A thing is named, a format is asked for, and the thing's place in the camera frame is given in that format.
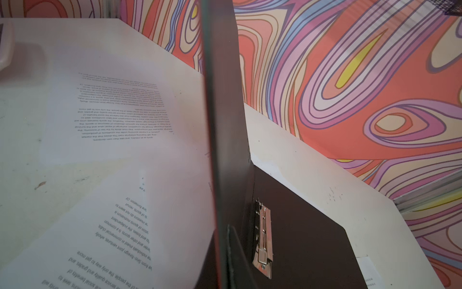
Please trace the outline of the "red folder with black interior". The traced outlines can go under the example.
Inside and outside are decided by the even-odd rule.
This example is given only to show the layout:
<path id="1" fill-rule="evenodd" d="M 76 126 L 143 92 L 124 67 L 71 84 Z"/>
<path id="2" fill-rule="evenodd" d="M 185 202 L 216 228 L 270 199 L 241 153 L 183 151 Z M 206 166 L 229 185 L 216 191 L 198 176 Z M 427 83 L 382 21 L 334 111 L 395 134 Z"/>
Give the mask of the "red folder with black interior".
<path id="1" fill-rule="evenodd" d="M 253 164 L 231 1 L 201 1 L 215 230 L 199 289 L 364 289 L 347 233 Z"/>

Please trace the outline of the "printed paper sheet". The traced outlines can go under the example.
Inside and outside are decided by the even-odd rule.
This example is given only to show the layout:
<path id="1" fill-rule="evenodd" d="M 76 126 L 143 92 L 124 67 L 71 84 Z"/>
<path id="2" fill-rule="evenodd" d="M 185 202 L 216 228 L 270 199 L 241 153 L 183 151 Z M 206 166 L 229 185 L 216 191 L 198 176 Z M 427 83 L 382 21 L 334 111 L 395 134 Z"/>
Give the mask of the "printed paper sheet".
<path id="1" fill-rule="evenodd" d="M 382 278 L 369 256 L 356 258 L 368 289 L 384 289 Z"/>
<path id="2" fill-rule="evenodd" d="M 4 289 L 193 289 L 214 231 L 208 170 L 134 163 L 1 271 Z"/>
<path id="3" fill-rule="evenodd" d="M 42 165 L 208 155 L 202 92 L 180 89 L 162 69 L 59 61 L 50 81 Z"/>

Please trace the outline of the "printed paper sheet back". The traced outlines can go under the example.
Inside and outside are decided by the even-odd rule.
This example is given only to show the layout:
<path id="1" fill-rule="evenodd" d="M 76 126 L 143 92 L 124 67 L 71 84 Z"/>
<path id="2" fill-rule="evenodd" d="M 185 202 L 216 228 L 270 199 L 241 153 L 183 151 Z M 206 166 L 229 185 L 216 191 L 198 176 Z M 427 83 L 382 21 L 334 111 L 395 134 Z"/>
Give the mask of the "printed paper sheet back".
<path id="1" fill-rule="evenodd" d="M 382 278 L 369 256 L 356 258 L 368 289 L 384 289 Z"/>

